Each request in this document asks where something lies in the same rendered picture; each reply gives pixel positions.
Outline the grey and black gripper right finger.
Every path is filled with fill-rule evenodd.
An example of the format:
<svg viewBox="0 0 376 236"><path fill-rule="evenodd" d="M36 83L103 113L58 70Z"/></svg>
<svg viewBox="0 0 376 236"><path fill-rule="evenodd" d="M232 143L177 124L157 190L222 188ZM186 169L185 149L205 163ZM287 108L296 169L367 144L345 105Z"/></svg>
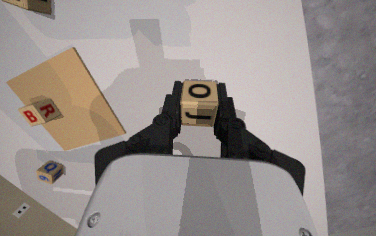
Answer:
<svg viewBox="0 0 376 236"><path fill-rule="evenodd" d="M262 160L285 169L294 179L303 196L304 165L270 147L246 129L243 120L236 117L232 97L227 97L225 83L217 85L218 110L214 122L214 136L221 141L222 158Z"/></svg>

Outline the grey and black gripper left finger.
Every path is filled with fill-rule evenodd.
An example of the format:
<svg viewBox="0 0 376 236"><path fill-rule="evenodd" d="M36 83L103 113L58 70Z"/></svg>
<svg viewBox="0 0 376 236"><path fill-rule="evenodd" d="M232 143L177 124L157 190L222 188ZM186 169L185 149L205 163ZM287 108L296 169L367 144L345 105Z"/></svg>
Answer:
<svg viewBox="0 0 376 236"><path fill-rule="evenodd" d="M94 156L95 186L106 166L120 156L133 153L173 154L173 139L181 130L181 81L175 81L172 94L166 94L162 113L148 127L131 136L128 141L98 150ZM148 149L149 148L149 149Z"/></svg>

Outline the wooden letter block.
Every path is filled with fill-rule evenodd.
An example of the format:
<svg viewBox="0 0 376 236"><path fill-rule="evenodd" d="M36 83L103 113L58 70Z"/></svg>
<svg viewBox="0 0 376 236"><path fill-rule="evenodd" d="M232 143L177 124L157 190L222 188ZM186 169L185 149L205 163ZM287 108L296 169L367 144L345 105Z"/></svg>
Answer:
<svg viewBox="0 0 376 236"><path fill-rule="evenodd" d="M2 0L25 10L51 14L51 0Z"/></svg>
<svg viewBox="0 0 376 236"><path fill-rule="evenodd" d="M18 109L30 126L49 122L61 115L51 99L38 101Z"/></svg>
<svg viewBox="0 0 376 236"><path fill-rule="evenodd" d="M183 82L180 99L182 125L213 127L218 105L216 82Z"/></svg>
<svg viewBox="0 0 376 236"><path fill-rule="evenodd" d="M63 165L53 161L48 161L36 170L36 173L39 181L53 184L63 175Z"/></svg>

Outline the tan flat square mat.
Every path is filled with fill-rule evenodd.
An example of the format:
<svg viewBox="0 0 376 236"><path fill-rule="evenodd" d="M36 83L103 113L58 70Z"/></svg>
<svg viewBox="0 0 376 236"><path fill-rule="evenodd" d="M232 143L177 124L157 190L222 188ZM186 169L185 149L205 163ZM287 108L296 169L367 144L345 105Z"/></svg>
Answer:
<svg viewBox="0 0 376 236"><path fill-rule="evenodd" d="M61 115L42 126L64 151L126 134L75 47L6 83L25 106L52 100Z"/></svg>

